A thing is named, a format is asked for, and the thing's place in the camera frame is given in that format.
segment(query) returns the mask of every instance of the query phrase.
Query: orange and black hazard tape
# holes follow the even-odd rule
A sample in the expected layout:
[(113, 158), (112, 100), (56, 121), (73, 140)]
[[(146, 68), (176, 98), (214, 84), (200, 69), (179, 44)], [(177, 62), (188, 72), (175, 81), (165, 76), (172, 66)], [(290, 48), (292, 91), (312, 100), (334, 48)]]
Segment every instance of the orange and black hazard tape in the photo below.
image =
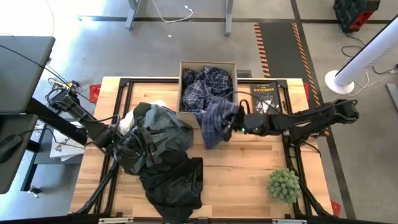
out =
[(256, 33), (257, 46), (259, 48), (259, 53), (260, 53), (262, 74), (263, 74), (264, 77), (269, 78), (269, 77), (271, 77), (271, 75), (269, 74), (266, 50), (264, 48), (264, 44), (262, 43), (262, 36), (261, 36), (260, 26), (259, 26), (259, 24), (257, 22), (254, 23), (254, 32)]
[[(321, 103), (319, 102), (317, 89), (315, 88), (315, 84), (314, 84), (312, 76), (311, 76), (311, 71), (310, 71), (310, 69), (308, 67), (308, 62), (307, 62), (307, 58), (305, 57), (303, 45), (301, 44), (301, 39), (300, 39), (300, 35), (299, 35), (299, 30), (297, 29), (297, 24), (292, 22), (292, 27), (293, 27), (294, 36), (296, 36), (298, 49), (300, 49), (300, 54), (301, 54), (301, 58), (303, 60), (305, 72), (307, 73), (308, 80), (310, 81), (310, 86), (311, 86), (311, 90), (312, 90), (312, 93), (313, 93), (313, 97), (315, 99), (315, 103), (317, 104), (317, 106), (320, 106)], [(328, 129), (325, 130), (325, 134), (327, 136), (329, 136)]]

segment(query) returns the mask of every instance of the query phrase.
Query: black desk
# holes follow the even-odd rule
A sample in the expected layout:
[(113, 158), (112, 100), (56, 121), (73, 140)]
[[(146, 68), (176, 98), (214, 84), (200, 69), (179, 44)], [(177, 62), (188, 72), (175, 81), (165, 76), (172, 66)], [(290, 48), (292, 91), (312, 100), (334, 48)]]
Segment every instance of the black desk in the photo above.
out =
[[(19, 134), (34, 129), (37, 122), (37, 116), (32, 114), (1, 115), (0, 119), (2, 120), (2, 124), (0, 125), (0, 141), (10, 134)], [(0, 194), (5, 194), (10, 189), (31, 135), (31, 132), (26, 133), (23, 136), (24, 140), (22, 144), (15, 150), (11, 158), (5, 163), (0, 164)]]
[[(45, 66), (50, 58), (54, 37), (0, 36), (0, 45)], [(36, 114), (40, 120), (80, 144), (86, 137), (58, 114), (32, 98), (43, 68), (14, 52), (0, 47), (0, 114)]]
[[(0, 116), (18, 114), (18, 119), (13, 118), (7, 121), (7, 126), (1, 127), (0, 141), (10, 134), (19, 134), (34, 129), (37, 119), (39, 119), (76, 142), (83, 145), (86, 143), (86, 136), (78, 133), (74, 125), (32, 97), (44, 70), (43, 67), (50, 58), (54, 42), (53, 37), (0, 36), (0, 45), (12, 49), (41, 65), (39, 66), (0, 46)], [(13, 154), (12, 159), (0, 165), (0, 194), (9, 190), (27, 147), (34, 145), (33, 151), (35, 154), (21, 190), (27, 191), (29, 189), (37, 164), (69, 164), (71, 162), (60, 162), (60, 159), (50, 158), (47, 160), (49, 162), (43, 162), (45, 156), (50, 154), (50, 147), (46, 147), (48, 144), (45, 141), (43, 146), (29, 141), (30, 136), (31, 133), (26, 134), (23, 144)], [(49, 131), (43, 131), (42, 136), (39, 142), (44, 137), (51, 140)]]

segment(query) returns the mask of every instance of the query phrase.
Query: concrete floor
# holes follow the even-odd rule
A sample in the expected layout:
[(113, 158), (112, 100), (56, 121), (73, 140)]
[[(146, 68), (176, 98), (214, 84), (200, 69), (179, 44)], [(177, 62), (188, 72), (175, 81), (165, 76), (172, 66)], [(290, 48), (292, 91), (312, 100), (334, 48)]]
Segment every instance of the concrete floor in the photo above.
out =
[[(185, 4), (194, 10), (195, 17), (224, 17), (225, 6), (221, 0), (156, 2), (165, 17), (186, 15)], [(333, 19), (332, 2), (297, 0), (297, 5), (302, 19)], [(129, 32), (123, 22), (80, 22), (76, 19), (77, 15), (126, 17), (127, 0), (49, 0), (49, 3), (55, 17), (54, 36), (57, 40), (50, 66), (67, 80), (80, 82), (86, 96), (89, 85), (100, 83), (103, 76), (177, 76), (180, 60), (236, 62), (238, 69), (251, 70), (254, 77), (262, 76), (252, 22), (233, 23), (230, 38), (223, 35), (222, 22), (137, 22), (135, 29)], [(140, 17), (158, 17), (151, 1), (144, 1), (142, 6)], [(397, 1), (383, 0), (372, 19), (391, 19), (397, 12)], [(235, 0), (233, 13), (235, 18), (294, 18), (289, 0)], [(52, 15), (44, 0), (0, 1), (0, 21), (9, 21), (0, 23), (0, 33), (13, 35), (51, 35), (53, 29)], [(304, 24), (303, 28), (324, 101), (341, 98), (326, 89), (323, 77), (329, 70), (343, 66), (342, 46), (358, 43), (345, 37), (335, 24)], [(382, 28), (383, 25), (367, 24), (354, 36), (367, 42)], [(381, 71), (392, 67), (398, 63), (394, 60), (397, 56), (395, 49), (376, 68)], [(381, 78), (369, 74), (371, 81)], [(47, 79), (51, 76), (44, 72), (34, 93), (40, 101), (44, 101), (44, 95), (50, 90)], [(393, 173), (396, 170), (394, 159), (398, 156), (393, 150), (398, 141), (395, 138), (398, 113), (384, 87), (385, 83), (398, 84), (397, 78), (391, 75), (355, 97), (359, 100), (361, 113), (357, 123), (332, 128), (358, 219), (398, 222), (398, 180)], [(94, 105), (82, 102), (88, 111), (94, 112)], [(318, 143), (323, 152), (331, 199), (341, 203), (327, 144), (322, 138)], [(39, 166), (33, 184), (47, 187), (47, 190), (36, 199), (19, 192), (30, 157), (27, 152), (10, 192), (0, 195), (0, 220), (68, 212), (79, 167)], [(53, 176), (47, 176), (48, 169), (52, 170)]]

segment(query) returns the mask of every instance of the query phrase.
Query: book cover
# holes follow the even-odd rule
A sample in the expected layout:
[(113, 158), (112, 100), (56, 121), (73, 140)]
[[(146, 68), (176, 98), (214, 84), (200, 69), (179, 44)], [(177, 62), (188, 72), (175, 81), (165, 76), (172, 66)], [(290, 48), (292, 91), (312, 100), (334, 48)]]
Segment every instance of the book cover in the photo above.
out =
[(252, 96), (254, 112), (260, 114), (277, 114), (281, 112), (276, 83), (252, 84), (251, 94), (256, 96)]

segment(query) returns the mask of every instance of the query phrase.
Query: paper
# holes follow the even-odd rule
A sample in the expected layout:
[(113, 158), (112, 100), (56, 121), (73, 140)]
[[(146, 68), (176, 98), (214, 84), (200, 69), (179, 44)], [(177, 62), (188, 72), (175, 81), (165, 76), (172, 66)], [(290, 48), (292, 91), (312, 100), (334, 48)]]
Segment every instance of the paper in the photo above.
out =
[[(71, 124), (74, 124), (77, 127), (81, 127), (81, 124), (77, 121), (71, 122)], [(54, 129), (53, 133), (57, 142), (60, 143), (56, 143), (54, 138), (52, 139), (50, 158), (66, 157), (64, 158), (64, 160), (67, 160), (73, 156), (84, 153), (84, 146), (82, 146), (81, 144), (61, 134), (58, 130)]]

